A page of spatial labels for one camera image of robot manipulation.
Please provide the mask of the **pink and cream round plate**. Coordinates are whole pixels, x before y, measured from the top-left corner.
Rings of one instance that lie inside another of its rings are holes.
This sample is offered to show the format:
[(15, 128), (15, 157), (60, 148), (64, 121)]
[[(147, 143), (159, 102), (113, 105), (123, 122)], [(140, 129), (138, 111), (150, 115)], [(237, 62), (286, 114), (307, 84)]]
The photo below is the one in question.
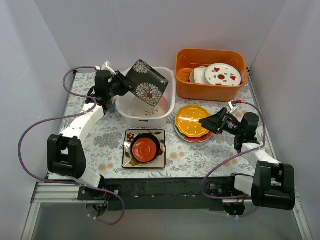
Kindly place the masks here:
[(132, 114), (135, 117), (154, 118), (165, 115), (168, 111), (168, 103), (163, 96), (156, 106), (150, 106), (141, 99), (135, 97), (132, 102)]

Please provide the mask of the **black square floral plate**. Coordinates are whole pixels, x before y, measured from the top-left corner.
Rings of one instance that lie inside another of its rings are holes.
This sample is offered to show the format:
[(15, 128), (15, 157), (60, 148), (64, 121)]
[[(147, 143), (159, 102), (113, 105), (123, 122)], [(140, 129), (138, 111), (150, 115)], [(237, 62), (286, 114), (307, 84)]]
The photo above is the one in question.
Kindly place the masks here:
[(152, 107), (160, 102), (169, 84), (163, 75), (142, 59), (136, 61), (125, 77), (136, 83), (131, 92)]

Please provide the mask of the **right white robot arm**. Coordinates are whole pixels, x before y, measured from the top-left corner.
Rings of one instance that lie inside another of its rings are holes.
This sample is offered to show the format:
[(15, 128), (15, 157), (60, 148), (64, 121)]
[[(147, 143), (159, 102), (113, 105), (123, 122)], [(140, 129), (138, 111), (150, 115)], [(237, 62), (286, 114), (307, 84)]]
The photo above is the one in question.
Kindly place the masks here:
[(258, 142), (256, 130), (261, 117), (252, 112), (238, 121), (227, 108), (199, 120), (202, 127), (218, 135), (234, 136), (234, 148), (253, 167), (254, 175), (236, 174), (226, 186), (227, 195), (237, 199), (245, 194), (256, 207), (291, 211), (295, 206), (295, 173), (290, 164), (280, 163), (267, 154)]

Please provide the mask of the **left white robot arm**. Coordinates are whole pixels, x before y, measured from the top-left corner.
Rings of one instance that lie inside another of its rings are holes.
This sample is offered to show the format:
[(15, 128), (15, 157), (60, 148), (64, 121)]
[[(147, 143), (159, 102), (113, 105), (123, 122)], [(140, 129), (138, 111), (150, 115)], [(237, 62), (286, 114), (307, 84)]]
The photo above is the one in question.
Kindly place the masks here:
[(95, 85), (87, 96), (80, 116), (60, 134), (52, 134), (47, 140), (48, 171), (68, 177), (79, 184), (90, 186), (89, 194), (95, 200), (106, 196), (106, 187), (101, 184), (102, 177), (87, 167), (83, 143), (112, 105), (116, 96), (124, 96), (137, 86), (132, 80), (117, 71), (100, 70), (95, 75)]

